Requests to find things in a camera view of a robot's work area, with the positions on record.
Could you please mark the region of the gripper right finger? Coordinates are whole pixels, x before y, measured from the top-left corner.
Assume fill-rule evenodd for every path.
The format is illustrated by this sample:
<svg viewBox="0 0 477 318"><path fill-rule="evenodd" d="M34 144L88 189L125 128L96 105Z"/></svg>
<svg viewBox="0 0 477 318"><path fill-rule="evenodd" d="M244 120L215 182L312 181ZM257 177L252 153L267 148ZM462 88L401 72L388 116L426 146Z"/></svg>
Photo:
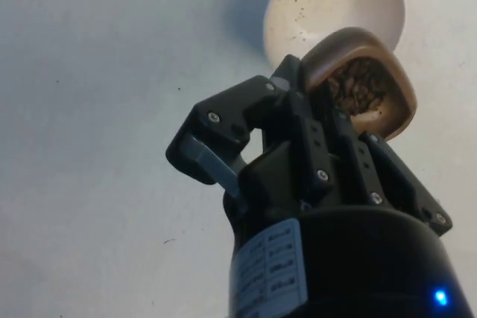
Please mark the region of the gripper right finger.
<svg viewBox="0 0 477 318"><path fill-rule="evenodd" d="M359 134L337 108L329 114L329 125L339 159L338 192L345 203L407 214L438 236L450 231L450 216L380 135Z"/></svg>

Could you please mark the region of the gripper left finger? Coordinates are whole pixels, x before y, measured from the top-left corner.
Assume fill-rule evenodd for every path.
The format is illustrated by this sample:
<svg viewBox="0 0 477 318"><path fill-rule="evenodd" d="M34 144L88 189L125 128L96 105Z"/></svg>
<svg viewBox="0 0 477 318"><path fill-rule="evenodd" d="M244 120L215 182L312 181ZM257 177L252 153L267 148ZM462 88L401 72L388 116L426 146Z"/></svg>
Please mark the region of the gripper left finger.
<svg viewBox="0 0 477 318"><path fill-rule="evenodd" d="M323 126L304 93L304 69L288 55L196 103L165 154L179 172L220 185L235 207L315 204L333 187Z"/></svg>

